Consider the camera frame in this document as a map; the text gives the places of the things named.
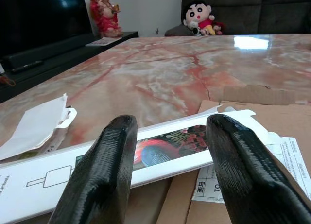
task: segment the coffee table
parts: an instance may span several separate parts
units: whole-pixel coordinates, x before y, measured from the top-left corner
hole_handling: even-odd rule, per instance
[[[227,85],[294,89],[311,104],[310,45],[309,34],[130,39],[0,104],[0,145],[24,111],[63,93],[78,115],[61,148],[94,140],[117,115],[143,127],[194,114]],[[154,223],[169,182],[133,189],[126,223],[137,213]]]

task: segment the television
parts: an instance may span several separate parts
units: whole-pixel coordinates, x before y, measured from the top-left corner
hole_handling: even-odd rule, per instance
[[[84,0],[0,0],[0,58],[92,33]]]

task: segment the small figurine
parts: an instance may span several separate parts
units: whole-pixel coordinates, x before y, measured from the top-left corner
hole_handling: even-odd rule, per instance
[[[118,5],[111,5],[110,0],[90,0],[91,13],[97,24],[101,37],[118,37],[123,34],[118,25]]]
[[[215,17],[214,15],[210,15],[211,11],[212,8],[206,5],[204,1],[194,1],[184,9],[183,23],[192,31],[199,29],[201,35],[221,35],[221,27],[219,25],[213,27],[212,22]]]

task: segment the stuffed toy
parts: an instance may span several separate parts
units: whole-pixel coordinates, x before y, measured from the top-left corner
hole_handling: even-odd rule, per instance
[[[183,23],[195,35],[221,35],[222,23],[213,24],[215,17],[211,15],[212,8],[204,1],[198,0],[187,5],[183,11]]]

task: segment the dark sofa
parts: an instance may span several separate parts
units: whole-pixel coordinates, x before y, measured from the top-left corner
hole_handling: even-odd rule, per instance
[[[182,0],[182,10],[194,0]],[[310,33],[311,0],[204,0],[215,21],[225,24],[224,34]],[[165,36],[190,36],[183,24]]]

